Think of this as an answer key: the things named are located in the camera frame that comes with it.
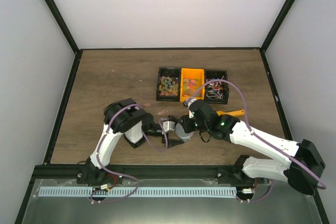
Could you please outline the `white round lid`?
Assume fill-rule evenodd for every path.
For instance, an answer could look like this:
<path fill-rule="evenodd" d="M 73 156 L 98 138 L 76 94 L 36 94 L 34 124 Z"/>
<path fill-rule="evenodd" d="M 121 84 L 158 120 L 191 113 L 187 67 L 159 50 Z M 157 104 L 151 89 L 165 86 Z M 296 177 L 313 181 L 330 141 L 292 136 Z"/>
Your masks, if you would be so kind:
<path fill-rule="evenodd" d="M 186 134 L 190 134 L 190 133 L 186 133 L 180 123 L 178 123 L 175 126 L 175 134 L 176 134 L 176 136 L 178 136 L 178 135 L 186 135 Z"/>

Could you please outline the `black bin with popsicle candies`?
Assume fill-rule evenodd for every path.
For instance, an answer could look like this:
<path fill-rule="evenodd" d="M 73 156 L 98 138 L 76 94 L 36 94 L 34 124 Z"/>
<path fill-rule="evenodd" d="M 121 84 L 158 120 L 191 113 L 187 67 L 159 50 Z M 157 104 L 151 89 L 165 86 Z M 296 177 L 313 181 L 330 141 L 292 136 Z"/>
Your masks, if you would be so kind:
<path fill-rule="evenodd" d="M 181 68 L 159 67 L 156 100 L 180 102 L 180 94 Z"/>

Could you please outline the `black bin with lollipops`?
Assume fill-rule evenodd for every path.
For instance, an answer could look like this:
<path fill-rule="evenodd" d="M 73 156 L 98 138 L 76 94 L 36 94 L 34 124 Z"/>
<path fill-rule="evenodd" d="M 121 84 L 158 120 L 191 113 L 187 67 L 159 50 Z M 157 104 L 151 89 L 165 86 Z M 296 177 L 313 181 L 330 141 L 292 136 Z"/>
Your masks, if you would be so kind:
<path fill-rule="evenodd" d="M 227 80 L 226 70 L 205 69 L 205 82 L 210 80 Z M 214 81 L 205 86 L 205 98 L 208 103 L 227 104 L 229 97 L 229 87 L 226 82 Z"/>

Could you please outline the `yellow bin with star candies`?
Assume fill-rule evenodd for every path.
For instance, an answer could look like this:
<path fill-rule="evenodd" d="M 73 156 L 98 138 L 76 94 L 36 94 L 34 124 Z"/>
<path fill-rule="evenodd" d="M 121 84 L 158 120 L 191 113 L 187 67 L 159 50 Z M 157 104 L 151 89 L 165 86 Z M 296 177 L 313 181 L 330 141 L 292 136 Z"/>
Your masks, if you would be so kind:
<path fill-rule="evenodd" d="M 193 94 L 196 99 L 204 99 L 205 88 L 199 92 L 197 90 L 205 83 L 204 69 L 182 68 L 181 69 L 181 89 L 180 101 L 184 102 Z"/>

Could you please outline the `orange plastic scoop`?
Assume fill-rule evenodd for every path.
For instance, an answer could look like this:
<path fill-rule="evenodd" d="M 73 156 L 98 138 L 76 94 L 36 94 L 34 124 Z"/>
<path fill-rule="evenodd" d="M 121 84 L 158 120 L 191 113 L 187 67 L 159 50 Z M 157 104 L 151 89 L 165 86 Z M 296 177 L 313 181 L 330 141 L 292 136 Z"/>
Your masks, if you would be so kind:
<path fill-rule="evenodd" d="M 217 111 L 216 112 L 218 115 L 230 115 L 230 116 L 235 116 L 235 117 L 240 117 L 245 115 L 244 110 L 236 110 L 236 111 L 229 111 L 229 112 L 224 112 L 224 111 Z"/>

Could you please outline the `clear plastic cup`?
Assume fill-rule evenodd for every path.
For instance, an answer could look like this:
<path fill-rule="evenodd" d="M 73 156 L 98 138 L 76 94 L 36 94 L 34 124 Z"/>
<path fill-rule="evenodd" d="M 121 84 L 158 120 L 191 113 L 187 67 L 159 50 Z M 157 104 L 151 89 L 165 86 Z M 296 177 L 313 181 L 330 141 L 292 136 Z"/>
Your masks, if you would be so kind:
<path fill-rule="evenodd" d="M 191 140 L 192 136 L 194 135 L 194 133 L 190 133 L 190 134 L 186 134 L 186 135 L 178 135 L 178 139 L 183 141 L 183 142 L 188 142 Z"/>

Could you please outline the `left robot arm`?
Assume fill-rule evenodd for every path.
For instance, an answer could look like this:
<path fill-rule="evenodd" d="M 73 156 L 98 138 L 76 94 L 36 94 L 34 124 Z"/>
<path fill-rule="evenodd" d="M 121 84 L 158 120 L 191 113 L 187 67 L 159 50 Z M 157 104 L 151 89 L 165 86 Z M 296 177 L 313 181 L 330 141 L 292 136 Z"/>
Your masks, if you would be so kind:
<path fill-rule="evenodd" d="M 86 183 L 102 184 L 107 178 L 111 155 L 121 137 L 137 148 L 147 141 L 149 136 L 162 137 L 165 149 L 172 146 L 169 133 L 175 131 L 177 118 L 169 116 L 154 122 L 151 113 L 132 99 L 124 99 L 109 104 L 104 110 L 104 125 L 99 142 L 93 153 L 86 160 L 81 173 Z"/>

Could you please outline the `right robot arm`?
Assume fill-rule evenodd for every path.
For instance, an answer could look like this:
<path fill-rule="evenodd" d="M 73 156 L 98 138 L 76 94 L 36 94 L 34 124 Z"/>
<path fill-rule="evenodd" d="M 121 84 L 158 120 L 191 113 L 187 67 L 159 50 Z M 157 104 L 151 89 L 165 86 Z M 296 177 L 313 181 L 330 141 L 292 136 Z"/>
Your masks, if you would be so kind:
<path fill-rule="evenodd" d="M 244 184 L 251 178 L 266 178 L 288 183 L 296 191 L 313 195 L 318 188 L 325 162 L 309 140 L 285 140 L 256 128 L 229 114 L 219 115 L 204 100 L 185 101 L 188 115 L 181 117 L 184 132 L 207 132 L 211 138 L 241 145 L 266 156 L 242 155 L 236 161 L 233 177 Z"/>

